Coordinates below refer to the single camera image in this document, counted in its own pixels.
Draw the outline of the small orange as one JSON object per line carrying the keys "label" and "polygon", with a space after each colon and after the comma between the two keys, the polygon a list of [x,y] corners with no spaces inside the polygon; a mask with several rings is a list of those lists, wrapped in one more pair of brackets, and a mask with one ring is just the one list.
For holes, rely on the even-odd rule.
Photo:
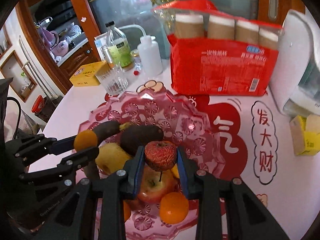
{"label": "small orange", "polygon": [[97,135],[89,129],[78,133],[78,135],[74,139],[74,149],[76,152],[79,152],[89,147],[96,147],[97,144]]}

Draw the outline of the large orange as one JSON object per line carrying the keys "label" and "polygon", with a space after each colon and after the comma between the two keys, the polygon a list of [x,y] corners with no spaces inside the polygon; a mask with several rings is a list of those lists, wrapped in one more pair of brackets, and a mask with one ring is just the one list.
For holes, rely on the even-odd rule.
{"label": "large orange", "polygon": [[189,200],[180,192],[171,192],[161,199],[159,217],[166,224],[182,222],[188,212]]}

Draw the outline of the yellow orange small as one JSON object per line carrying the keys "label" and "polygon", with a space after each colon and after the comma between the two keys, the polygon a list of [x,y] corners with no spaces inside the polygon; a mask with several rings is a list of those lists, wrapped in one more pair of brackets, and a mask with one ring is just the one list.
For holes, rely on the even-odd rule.
{"label": "yellow orange small", "polygon": [[172,168],[171,168],[171,172],[173,174],[173,176],[177,179],[180,179],[180,175],[179,175],[179,172],[178,172],[178,167],[177,167],[177,164],[175,164]]}

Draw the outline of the yellow apple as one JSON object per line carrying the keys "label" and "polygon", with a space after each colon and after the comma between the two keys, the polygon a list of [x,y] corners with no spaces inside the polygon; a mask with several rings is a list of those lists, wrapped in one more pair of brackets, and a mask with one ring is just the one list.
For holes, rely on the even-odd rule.
{"label": "yellow apple", "polygon": [[97,166],[107,175],[121,170],[132,157],[127,154],[117,143],[107,143],[99,148],[95,159]]}

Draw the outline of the printed dragon tablecloth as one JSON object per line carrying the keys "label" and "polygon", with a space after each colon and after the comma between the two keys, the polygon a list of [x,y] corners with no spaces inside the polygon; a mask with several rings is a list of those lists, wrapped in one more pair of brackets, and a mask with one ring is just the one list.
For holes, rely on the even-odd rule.
{"label": "printed dragon tablecloth", "polygon": [[[100,103],[109,100],[102,86],[72,87],[46,124],[46,137],[64,139],[75,135],[80,124]],[[265,95],[208,96],[184,95],[197,110],[210,118],[214,132],[220,135],[220,153],[225,160],[222,177],[240,175],[275,217],[290,239],[311,236],[311,226],[319,214],[319,153],[295,155],[290,132],[290,118],[282,115],[269,88]],[[263,147],[273,158],[259,157]],[[271,160],[271,172],[268,161]],[[128,239],[195,239],[195,222],[184,226],[161,225],[159,219],[137,211],[125,223]],[[138,226],[148,230],[129,233]]]}

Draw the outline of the red apple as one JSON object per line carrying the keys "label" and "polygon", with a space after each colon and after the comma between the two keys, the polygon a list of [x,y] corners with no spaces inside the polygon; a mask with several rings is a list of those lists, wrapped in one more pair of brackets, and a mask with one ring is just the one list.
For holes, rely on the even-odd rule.
{"label": "red apple", "polygon": [[166,194],[174,192],[176,186],[177,180],[170,170],[157,172],[145,166],[137,198],[148,204],[157,204]]}

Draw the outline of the yellow flat box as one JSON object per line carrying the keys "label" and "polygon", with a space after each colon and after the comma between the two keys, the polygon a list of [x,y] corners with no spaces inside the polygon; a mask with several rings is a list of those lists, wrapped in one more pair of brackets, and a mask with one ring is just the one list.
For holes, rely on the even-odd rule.
{"label": "yellow flat box", "polygon": [[106,61],[83,64],[69,79],[74,87],[92,87],[100,85],[97,75],[107,72],[109,65]]}

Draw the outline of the clear drinking glass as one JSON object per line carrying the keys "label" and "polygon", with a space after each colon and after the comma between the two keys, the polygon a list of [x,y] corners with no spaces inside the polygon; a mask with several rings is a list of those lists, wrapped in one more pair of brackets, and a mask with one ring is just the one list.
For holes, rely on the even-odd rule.
{"label": "clear drinking glass", "polygon": [[104,87],[107,94],[111,96],[121,94],[129,85],[121,66],[118,64],[113,67],[102,67],[96,72],[95,77]]}

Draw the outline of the yellow open small box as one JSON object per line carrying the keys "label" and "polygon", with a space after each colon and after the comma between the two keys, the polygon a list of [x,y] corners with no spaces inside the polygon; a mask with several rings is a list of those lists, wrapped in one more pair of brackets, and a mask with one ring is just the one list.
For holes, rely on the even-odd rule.
{"label": "yellow open small box", "polygon": [[316,155],[319,152],[319,115],[300,115],[290,122],[295,155]]}

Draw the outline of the pink glass fruit plate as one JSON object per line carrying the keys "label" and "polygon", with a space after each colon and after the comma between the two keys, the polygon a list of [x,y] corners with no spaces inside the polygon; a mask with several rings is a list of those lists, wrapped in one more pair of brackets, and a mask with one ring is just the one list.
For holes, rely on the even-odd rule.
{"label": "pink glass fruit plate", "polygon": [[[165,88],[158,92],[151,89],[124,92],[110,98],[91,111],[79,131],[93,129],[106,121],[130,122],[142,128],[156,126],[156,132],[165,141],[182,146],[200,169],[219,177],[225,167],[220,136],[211,129],[208,114],[199,111],[190,99]],[[196,225],[197,209],[197,201],[192,200],[184,221],[169,225],[159,218],[158,204],[143,204],[125,223],[127,239],[174,239],[179,232]]]}

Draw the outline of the green label glass bottle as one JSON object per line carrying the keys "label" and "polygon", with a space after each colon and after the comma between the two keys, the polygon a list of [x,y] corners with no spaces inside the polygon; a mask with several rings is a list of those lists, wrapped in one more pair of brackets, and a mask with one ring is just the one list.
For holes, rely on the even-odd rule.
{"label": "green label glass bottle", "polygon": [[126,35],[116,27],[115,22],[105,24],[107,28],[107,49],[114,63],[118,63],[121,68],[129,68],[132,64],[131,50]]}

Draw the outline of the white squeeze bottle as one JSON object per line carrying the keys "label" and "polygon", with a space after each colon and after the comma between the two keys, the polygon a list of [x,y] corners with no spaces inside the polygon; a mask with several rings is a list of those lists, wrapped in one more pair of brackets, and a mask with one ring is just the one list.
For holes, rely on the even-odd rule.
{"label": "white squeeze bottle", "polygon": [[144,73],[148,77],[156,77],[163,72],[163,64],[159,51],[159,45],[155,39],[147,35],[144,28],[137,24],[125,25],[120,27],[120,30],[136,28],[142,32],[140,37],[140,44],[137,49],[131,51],[133,59],[140,58],[140,64]]}

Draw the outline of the white appliance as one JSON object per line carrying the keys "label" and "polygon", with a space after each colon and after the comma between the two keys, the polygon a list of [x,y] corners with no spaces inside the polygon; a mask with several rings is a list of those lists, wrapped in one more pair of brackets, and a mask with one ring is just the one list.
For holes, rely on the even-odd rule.
{"label": "white appliance", "polygon": [[312,16],[289,10],[269,84],[285,115],[319,115],[319,26]]}

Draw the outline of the red paper cup package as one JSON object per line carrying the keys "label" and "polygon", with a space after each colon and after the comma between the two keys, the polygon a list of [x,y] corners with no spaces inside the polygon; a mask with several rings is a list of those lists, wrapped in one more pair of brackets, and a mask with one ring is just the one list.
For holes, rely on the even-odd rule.
{"label": "red paper cup package", "polygon": [[173,1],[153,12],[170,44],[171,86],[176,92],[265,94],[282,26],[220,12],[209,0]]}

